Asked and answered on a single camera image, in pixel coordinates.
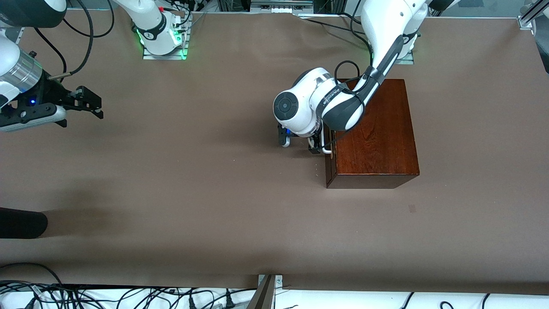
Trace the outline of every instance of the black cylinder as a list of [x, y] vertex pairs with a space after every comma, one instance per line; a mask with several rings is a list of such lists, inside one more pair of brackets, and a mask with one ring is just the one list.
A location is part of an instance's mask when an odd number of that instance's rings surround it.
[[0, 207], [0, 238], [33, 239], [48, 227], [45, 214]]

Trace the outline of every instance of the brown table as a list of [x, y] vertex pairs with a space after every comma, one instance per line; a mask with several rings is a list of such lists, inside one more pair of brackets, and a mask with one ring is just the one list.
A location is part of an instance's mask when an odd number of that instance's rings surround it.
[[[87, 29], [81, 15], [69, 18]], [[69, 112], [67, 129], [0, 136], [1, 206], [52, 221], [50, 237], [0, 240], [1, 262], [42, 262], [68, 283], [253, 286], [282, 273], [295, 288], [546, 291], [549, 85], [515, 20], [426, 20], [416, 64], [389, 74], [406, 80], [421, 176], [327, 190], [322, 156], [278, 146], [272, 100], [306, 69], [365, 68], [358, 40], [288, 14], [209, 14], [188, 60], [144, 61], [116, 16], [64, 83], [100, 94], [105, 119]], [[93, 17], [109, 26], [108, 12]], [[44, 33], [80, 63], [85, 37]], [[32, 30], [21, 45], [61, 72]]]

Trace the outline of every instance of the table surface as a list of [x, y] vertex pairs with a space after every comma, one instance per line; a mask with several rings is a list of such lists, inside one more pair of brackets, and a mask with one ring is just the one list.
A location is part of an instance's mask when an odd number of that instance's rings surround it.
[[[81, 15], [68, 18], [87, 29]], [[97, 33], [109, 26], [92, 16]], [[161, 62], [140, 60], [116, 18], [64, 82], [99, 94], [105, 119], [69, 112], [66, 129], [0, 136], [1, 206], [51, 219], [41, 239], [0, 240], [1, 262], [42, 262], [68, 283], [237, 287], [282, 273], [310, 289], [546, 289], [549, 87], [515, 20], [427, 19], [416, 64], [389, 74], [406, 80], [421, 175], [327, 190], [324, 157], [278, 146], [272, 101], [306, 69], [364, 69], [357, 39], [289, 14], [208, 14], [188, 59]], [[80, 63], [85, 37], [44, 34]], [[61, 71], [32, 30], [21, 46]]]

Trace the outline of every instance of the wooden box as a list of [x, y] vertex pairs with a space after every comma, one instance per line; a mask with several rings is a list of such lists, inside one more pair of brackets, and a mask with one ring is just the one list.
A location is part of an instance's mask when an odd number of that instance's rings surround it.
[[[330, 132], [328, 140], [343, 132]], [[357, 127], [326, 155], [329, 189], [393, 189], [419, 175], [412, 119], [402, 79], [387, 79]]]

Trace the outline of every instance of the brown wooden box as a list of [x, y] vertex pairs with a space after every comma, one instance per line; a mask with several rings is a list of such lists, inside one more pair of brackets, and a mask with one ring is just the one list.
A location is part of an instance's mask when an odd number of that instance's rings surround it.
[[360, 124], [333, 148], [333, 154], [326, 155], [329, 189], [393, 189], [417, 177], [419, 164], [404, 80], [385, 80], [366, 106]]

